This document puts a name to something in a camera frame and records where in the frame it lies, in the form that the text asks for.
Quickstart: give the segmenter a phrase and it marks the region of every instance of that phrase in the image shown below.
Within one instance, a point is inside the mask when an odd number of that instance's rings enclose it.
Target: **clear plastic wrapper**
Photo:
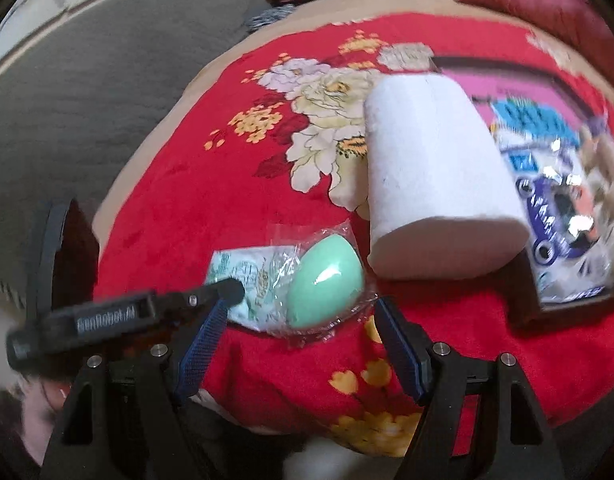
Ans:
[[[271,245],[215,251],[205,283],[240,280],[244,300],[229,320],[285,337],[292,346],[327,339],[378,296],[349,222],[332,228],[273,225]]]
[[[348,320],[363,320],[378,297],[362,263],[349,221],[331,228],[274,225],[273,286],[276,309],[285,324],[274,335],[298,346],[334,335]]]
[[[245,298],[229,309],[228,319],[256,332],[279,332],[285,326],[284,315],[276,309],[274,283],[277,280],[277,254],[294,250],[289,247],[248,247],[215,251],[207,270],[206,284],[226,278],[239,280]]]

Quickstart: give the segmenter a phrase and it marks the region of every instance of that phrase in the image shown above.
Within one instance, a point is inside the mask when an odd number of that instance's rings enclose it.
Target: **beige blanket edge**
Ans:
[[[533,31],[542,40],[544,48],[552,49],[554,54],[558,56],[564,70],[583,75],[614,105],[613,87],[577,51],[539,28],[517,18],[511,18],[480,7],[466,6],[455,0],[318,0],[299,7],[296,12],[281,22],[269,25],[249,36],[200,70],[172,110],[145,138],[138,150],[133,153],[132,158],[118,174],[109,193],[98,208],[93,221],[93,230],[100,242],[100,255],[102,256],[109,240],[111,229],[120,208],[138,184],[142,175],[147,171],[151,161],[171,138],[178,124],[198,99],[216,82],[222,71],[233,61],[280,36],[303,30],[313,30],[327,23],[374,18],[394,12],[426,12],[445,16],[465,16],[523,26],[527,30]]]

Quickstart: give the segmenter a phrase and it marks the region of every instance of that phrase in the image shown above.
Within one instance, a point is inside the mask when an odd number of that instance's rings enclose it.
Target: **floral pattern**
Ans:
[[[429,70],[434,51],[424,43],[397,43],[384,46],[378,63],[390,70]]]
[[[289,59],[272,66],[269,72],[258,80],[258,84],[268,90],[285,94],[295,90],[305,78],[317,78],[327,73],[330,68],[328,64],[320,63],[317,59]]]
[[[376,63],[394,72],[426,70],[433,54],[423,43],[389,45],[363,30],[356,30],[338,46],[337,55],[323,62],[282,52],[269,68],[245,71],[241,82],[256,82],[268,92],[228,124],[237,136],[247,134],[250,145],[271,137],[287,146],[284,160],[278,155],[266,158],[256,176],[275,178],[288,168],[292,188],[302,193],[323,176],[329,177],[331,202],[368,220],[364,101],[384,76]],[[287,117],[276,110],[284,104],[291,108]],[[224,142],[221,132],[204,148],[218,148]]]
[[[253,142],[254,144],[264,139],[266,133],[273,129],[273,127],[280,122],[282,114],[273,112],[273,108],[278,105],[272,105],[265,108],[264,105],[254,106],[246,112],[240,112],[229,121],[229,126],[235,126],[234,131],[238,136],[243,134],[250,134],[247,138],[247,142]]]
[[[414,436],[420,413],[392,416],[365,412],[362,419],[340,416],[330,427],[332,436],[342,446],[370,455],[402,457]]]
[[[373,316],[366,321],[364,329],[369,339],[382,343]],[[391,366],[384,359],[369,361],[365,366],[360,376],[367,386],[385,388],[391,382]],[[341,394],[353,396],[362,402],[357,395],[360,383],[353,371],[334,372],[329,384]],[[331,437],[342,446],[371,455],[402,457],[411,443],[420,416],[419,412],[396,416],[381,412],[374,415],[365,410],[362,418],[339,416],[329,430]]]
[[[353,395],[358,391],[358,378],[351,370],[346,372],[334,372],[329,380],[335,389],[341,394]]]
[[[354,37],[347,39],[338,47],[340,54],[362,50],[367,54],[374,54],[381,46],[388,44],[378,38],[378,34],[371,33],[367,38],[363,30],[356,30]]]

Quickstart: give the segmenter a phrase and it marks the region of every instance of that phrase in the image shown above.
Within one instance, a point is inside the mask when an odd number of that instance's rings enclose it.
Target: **red pillow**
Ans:
[[[459,0],[517,16],[573,46],[614,87],[614,37],[587,0]]]

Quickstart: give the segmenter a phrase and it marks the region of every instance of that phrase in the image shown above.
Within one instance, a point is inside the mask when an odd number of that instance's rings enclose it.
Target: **blue gripper pad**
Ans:
[[[392,313],[387,300],[384,298],[376,300],[373,317],[382,339],[382,344],[387,350],[389,362],[396,371],[403,391],[414,399],[416,403],[422,405],[429,391],[424,386],[421,376],[420,359],[416,356],[413,348],[411,348],[407,341],[407,335],[404,333],[407,325],[413,327],[417,327],[417,325],[408,323],[402,314],[398,314]]]
[[[226,303],[218,300],[180,359],[178,384],[173,392],[179,399],[191,397],[198,392],[198,387],[209,367],[220,336],[227,325],[227,310]]]

